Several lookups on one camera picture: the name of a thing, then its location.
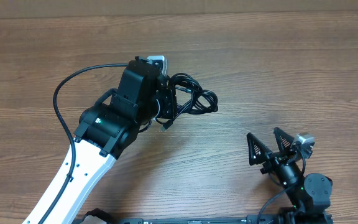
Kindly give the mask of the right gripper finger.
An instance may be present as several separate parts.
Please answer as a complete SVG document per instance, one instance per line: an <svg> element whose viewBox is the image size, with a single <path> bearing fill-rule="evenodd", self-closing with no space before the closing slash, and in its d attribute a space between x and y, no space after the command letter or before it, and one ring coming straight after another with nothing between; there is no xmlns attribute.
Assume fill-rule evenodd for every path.
<svg viewBox="0 0 358 224"><path fill-rule="evenodd" d="M291 145L294 141L294 137L286 133L284 130L276 127L273 129L273 133L280 152L286 152L291 149Z"/></svg>
<svg viewBox="0 0 358 224"><path fill-rule="evenodd" d="M252 133L247 134L249 165L261 164L270 159L272 151Z"/></svg>

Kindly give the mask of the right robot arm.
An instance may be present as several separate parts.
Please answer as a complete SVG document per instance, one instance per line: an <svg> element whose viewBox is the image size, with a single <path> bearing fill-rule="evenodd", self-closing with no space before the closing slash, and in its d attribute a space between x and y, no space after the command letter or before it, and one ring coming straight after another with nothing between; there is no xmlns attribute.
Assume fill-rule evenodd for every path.
<svg viewBox="0 0 358 224"><path fill-rule="evenodd" d="M273 152L252 133L247 134L249 164L261 164L260 172L283 190L269 199L256 215L248 215L247 223L332 223L326 213L330 207L333 181L320 173L305 175L306 160L313 153L315 138L309 133L295 137L276 127L273 129L278 151ZM277 214L264 214L265 209L282 195L287 195L290 207Z"/></svg>

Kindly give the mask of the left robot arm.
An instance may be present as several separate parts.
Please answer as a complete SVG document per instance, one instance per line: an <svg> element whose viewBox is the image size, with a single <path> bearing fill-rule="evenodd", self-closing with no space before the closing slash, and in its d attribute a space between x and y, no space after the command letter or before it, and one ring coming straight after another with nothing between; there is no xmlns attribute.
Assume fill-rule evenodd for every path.
<svg viewBox="0 0 358 224"><path fill-rule="evenodd" d="M167 65L163 55L156 55L136 57L123 66L118 88L108 90L80 116L61 167L25 223L71 223L141 126L175 117Z"/></svg>

